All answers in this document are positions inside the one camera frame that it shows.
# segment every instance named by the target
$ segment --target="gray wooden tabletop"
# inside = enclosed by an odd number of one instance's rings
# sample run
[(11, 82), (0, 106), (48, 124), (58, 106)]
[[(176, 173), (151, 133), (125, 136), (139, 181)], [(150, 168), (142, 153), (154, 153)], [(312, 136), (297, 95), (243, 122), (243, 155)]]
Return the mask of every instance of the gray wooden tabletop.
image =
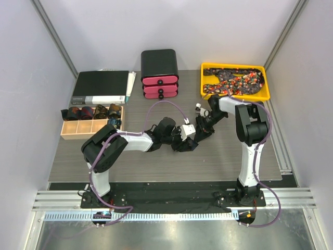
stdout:
[[(195, 104), (201, 101), (200, 71), (180, 71), (179, 95), (167, 100), (176, 103), (195, 123)], [(156, 99), (143, 97), (140, 72), (138, 72), (129, 101), (124, 104), (124, 128), (140, 132), (149, 107)], [(208, 108), (207, 101), (202, 101)], [(177, 124), (184, 120), (180, 112), (167, 103), (158, 104), (151, 112), (147, 128), (163, 117), (173, 118)], [(199, 143), (193, 152), (173, 152), (171, 146), (151, 153), (123, 152), (110, 170), (110, 180), (118, 182), (152, 181), (232, 181), (236, 180), (241, 166), (241, 143), (238, 141), (233, 115), (214, 126), (215, 134)], [(88, 168), (80, 151), (85, 140), (60, 138), (49, 181), (88, 181)], [(280, 170), (271, 140), (265, 143), (261, 163), (262, 180), (281, 180)]]

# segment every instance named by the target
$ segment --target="book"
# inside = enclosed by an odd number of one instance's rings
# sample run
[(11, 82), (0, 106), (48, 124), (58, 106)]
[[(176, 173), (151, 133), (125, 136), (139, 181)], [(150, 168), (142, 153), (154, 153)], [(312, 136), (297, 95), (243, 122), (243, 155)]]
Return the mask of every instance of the book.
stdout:
[(76, 80), (71, 103), (76, 104), (123, 104), (127, 92), (129, 72), (85, 71)]

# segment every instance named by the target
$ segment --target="pink drawer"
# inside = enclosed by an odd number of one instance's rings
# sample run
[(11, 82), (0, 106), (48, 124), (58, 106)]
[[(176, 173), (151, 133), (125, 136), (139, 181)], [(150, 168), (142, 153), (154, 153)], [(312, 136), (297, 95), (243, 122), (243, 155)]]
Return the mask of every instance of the pink drawer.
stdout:
[(160, 77), (146, 77), (142, 79), (144, 85), (163, 85), (175, 83), (178, 81), (177, 76), (160, 76)]
[(166, 92), (175, 92), (177, 91), (178, 87), (177, 84), (171, 84), (171, 85), (162, 85), (162, 86), (145, 86), (144, 92), (146, 94), (163, 94)]
[(146, 93), (144, 93), (144, 96), (147, 99), (163, 99), (165, 97), (175, 97), (177, 94), (178, 94), (178, 91), (175, 91), (175, 92), (165, 92), (163, 94), (159, 94), (159, 93), (146, 94)]

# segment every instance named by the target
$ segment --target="wooden box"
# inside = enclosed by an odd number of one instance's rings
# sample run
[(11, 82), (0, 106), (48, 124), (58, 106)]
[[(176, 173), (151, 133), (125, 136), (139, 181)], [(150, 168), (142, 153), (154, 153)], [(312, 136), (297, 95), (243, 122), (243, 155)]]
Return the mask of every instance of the wooden box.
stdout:
[[(121, 106), (121, 126), (120, 130), (124, 130), (124, 107)], [(61, 129), (61, 137), (65, 140), (89, 139), (98, 130), (108, 123), (109, 119), (93, 119), (64, 121)]]

